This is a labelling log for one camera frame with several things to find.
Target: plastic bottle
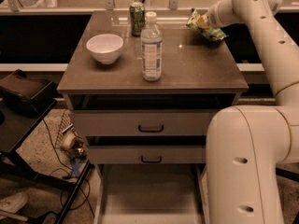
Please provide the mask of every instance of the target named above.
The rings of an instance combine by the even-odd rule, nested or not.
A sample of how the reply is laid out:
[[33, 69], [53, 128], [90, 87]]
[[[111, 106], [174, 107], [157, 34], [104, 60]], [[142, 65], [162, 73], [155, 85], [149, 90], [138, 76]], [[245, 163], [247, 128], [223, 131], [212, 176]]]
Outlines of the plastic bottle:
[[142, 75], [147, 81], [158, 80], [162, 71], [163, 35], [155, 12], [146, 13], [146, 25], [141, 32]]

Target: soda can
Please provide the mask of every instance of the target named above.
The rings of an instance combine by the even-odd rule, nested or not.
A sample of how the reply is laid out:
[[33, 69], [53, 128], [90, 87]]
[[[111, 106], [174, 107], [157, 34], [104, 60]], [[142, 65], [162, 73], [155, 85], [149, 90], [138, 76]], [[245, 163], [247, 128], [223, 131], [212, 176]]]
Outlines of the soda can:
[[130, 5], [131, 32], [132, 35], [140, 35], [145, 24], [144, 4], [133, 2]]

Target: black bag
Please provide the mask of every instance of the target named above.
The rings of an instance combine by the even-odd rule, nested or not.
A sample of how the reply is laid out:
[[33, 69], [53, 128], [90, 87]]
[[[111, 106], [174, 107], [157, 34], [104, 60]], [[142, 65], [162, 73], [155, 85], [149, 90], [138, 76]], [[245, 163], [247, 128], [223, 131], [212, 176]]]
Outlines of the black bag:
[[28, 78], [22, 70], [0, 80], [0, 94], [7, 106], [27, 117], [41, 115], [53, 101], [54, 91], [52, 81]]

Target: snack bag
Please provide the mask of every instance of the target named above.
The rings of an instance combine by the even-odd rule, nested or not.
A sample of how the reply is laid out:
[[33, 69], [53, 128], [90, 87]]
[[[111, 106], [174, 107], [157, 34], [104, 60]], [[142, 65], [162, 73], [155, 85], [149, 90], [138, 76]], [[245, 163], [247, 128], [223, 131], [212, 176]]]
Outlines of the snack bag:
[[223, 40], [227, 36], [221, 29], [209, 26], [206, 15], [201, 16], [195, 9], [192, 9], [186, 25], [200, 32], [209, 41]]

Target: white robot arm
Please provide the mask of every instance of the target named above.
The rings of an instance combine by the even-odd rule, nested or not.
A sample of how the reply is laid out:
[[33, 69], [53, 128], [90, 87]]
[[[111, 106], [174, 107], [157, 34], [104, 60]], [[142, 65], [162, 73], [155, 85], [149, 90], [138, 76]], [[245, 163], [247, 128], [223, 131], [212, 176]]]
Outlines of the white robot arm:
[[273, 16], [279, 1], [222, 0], [207, 13], [214, 27], [247, 25], [278, 104], [232, 106], [211, 121], [206, 137], [211, 224], [284, 223], [276, 165], [299, 162], [299, 48]]

